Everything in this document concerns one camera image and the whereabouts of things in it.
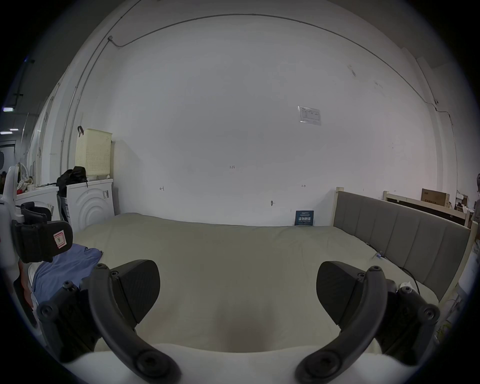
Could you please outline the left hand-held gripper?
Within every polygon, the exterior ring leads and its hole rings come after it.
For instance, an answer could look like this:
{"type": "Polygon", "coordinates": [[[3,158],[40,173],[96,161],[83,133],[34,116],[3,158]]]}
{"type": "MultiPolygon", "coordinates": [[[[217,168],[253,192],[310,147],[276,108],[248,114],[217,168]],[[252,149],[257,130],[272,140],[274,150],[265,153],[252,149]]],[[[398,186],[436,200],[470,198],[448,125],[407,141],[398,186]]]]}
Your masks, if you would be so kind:
{"type": "Polygon", "coordinates": [[[20,167],[12,165],[6,175],[0,199],[0,266],[15,267],[18,256],[24,264],[52,263],[55,256],[68,251],[74,234],[66,221],[51,221],[48,207],[33,201],[16,206],[20,167]],[[27,225],[22,222],[42,222],[27,225]]]}

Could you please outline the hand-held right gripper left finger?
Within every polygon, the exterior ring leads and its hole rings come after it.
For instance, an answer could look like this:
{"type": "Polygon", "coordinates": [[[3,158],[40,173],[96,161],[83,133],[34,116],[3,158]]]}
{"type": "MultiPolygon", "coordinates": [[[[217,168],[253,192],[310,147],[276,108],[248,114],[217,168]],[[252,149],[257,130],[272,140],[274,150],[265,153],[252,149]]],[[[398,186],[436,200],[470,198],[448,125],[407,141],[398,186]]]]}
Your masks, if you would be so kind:
{"type": "Polygon", "coordinates": [[[135,331],[157,301],[159,291],[159,269],[152,260],[130,261],[112,270],[99,263],[79,286],[65,280],[37,307],[47,350],[60,363],[72,363],[93,352],[103,339],[144,381],[178,383],[181,370],[177,363],[135,331]]]}

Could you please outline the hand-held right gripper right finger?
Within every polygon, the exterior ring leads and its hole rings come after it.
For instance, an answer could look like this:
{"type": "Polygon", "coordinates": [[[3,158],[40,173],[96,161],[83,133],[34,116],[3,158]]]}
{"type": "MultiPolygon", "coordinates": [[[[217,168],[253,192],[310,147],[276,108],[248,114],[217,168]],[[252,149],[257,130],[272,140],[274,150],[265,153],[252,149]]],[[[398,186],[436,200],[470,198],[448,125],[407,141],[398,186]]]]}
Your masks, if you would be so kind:
{"type": "Polygon", "coordinates": [[[297,365],[302,384],[329,383],[343,374],[373,340],[383,355],[413,367],[431,350],[440,309],[409,286],[397,288],[381,267],[366,271],[340,261],[324,261],[316,293],[340,333],[297,365]]]}

